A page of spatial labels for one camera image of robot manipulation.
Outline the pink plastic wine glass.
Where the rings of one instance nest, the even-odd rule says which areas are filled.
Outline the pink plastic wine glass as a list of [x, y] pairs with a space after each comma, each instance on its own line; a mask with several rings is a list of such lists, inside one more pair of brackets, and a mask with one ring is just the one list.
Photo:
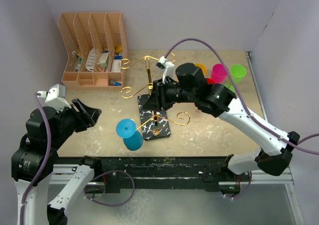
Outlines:
[[211, 71], [211, 79], [215, 83], [222, 83], [227, 77], [227, 72], [222, 64], [215, 64]]

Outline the red plastic wine glass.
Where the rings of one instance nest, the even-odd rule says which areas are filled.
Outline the red plastic wine glass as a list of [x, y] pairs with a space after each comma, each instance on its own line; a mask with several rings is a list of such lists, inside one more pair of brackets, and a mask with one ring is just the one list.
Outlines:
[[215, 81], [212, 80], [211, 78], [206, 78], [206, 81], [208, 84], [215, 84]]

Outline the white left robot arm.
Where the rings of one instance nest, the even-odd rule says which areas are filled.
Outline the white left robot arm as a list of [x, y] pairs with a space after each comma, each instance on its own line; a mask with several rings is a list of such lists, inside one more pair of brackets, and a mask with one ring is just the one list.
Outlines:
[[67, 214], [90, 181], [102, 177], [101, 160], [84, 156], [62, 191], [48, 202], [48, 187], [58, 149], [73, 134], [96, 125], [102, 111], [78, 98], [58, 112], [50, 106], [33, 110], [26, 122], [27, 133], [11, 158], [11, 176], [18, 195], [19, 225], [65, 225]]

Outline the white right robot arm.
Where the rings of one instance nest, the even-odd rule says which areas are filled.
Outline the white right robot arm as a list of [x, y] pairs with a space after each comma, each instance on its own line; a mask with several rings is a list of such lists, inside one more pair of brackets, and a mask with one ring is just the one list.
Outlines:
[[203, 113], [219, 118], [239, 129], [251, 138], [259, 149], [242, 155], [229, 155], [222, 168], [222, 177], [234, 180], [249, 171], [279, 176], [288, 167], [293, 157], [293, 147], [299, 134], [276, 129], [263, 118], [245, 110], [234, 92], [222, 84], [208, 84], [202, 70], [193, 63], [180, 65], [177, 80], [166, 76], [153, 82], [153, 91], [143, 104], [145, 110], [170, 109], [175, 103], [194, 103]]

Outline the green plastic wine glass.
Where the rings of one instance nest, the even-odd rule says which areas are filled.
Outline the green plastic wine glass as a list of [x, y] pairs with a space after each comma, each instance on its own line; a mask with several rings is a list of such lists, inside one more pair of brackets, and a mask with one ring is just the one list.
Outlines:
[[[235, 84], [238, 84], [239, 82], [241, 82], [247, 74], [246, 68], [241, 64], [232, 65], [229, 69], [229, 72], [230, 72], [230, 75], [231, 75], [232, 79], [234, 80]], [[223, 82], [223, 85], [225, 85], [232, 92], [235, 92], [235, 88], [232, 85], [229, 78], [225, 79], [225, 81]]]

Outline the blue plastic wine glass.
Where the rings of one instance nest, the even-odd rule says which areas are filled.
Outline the blue plastic wine glass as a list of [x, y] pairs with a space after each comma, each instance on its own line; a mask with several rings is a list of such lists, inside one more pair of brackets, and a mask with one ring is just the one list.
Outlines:
[[116, 125], [116, 133], [123, 139], [123, 143], [130, 151], [136, 151], [143, 145], [143, 137], [131, 119], [123, 119]]

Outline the orange plastic wine glass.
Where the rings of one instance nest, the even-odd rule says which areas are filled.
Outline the orange plastic wine glass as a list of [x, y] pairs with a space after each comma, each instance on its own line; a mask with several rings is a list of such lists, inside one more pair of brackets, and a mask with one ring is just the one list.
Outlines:
[[200, 68], [201, 71], [202, 71], [202, 73], [203, 73], [203, 75], [206, 76], [207, 68], [206, 68], [203, 64], [201, 64], [201, 63], [196, 63], [195, 66], [198, 67], [198, 68]]

